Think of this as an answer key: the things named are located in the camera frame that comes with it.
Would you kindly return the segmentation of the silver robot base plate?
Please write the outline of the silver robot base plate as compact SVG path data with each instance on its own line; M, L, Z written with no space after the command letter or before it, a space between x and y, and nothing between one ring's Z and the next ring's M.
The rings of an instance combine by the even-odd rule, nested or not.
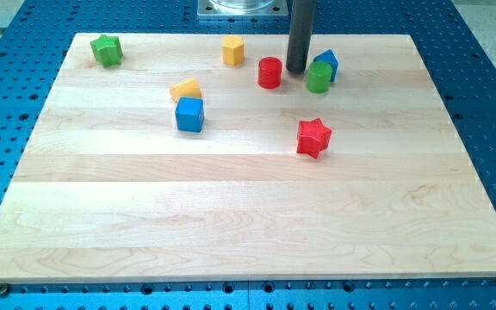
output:
M221 16L287 16L286 0L198 0L197 15Z

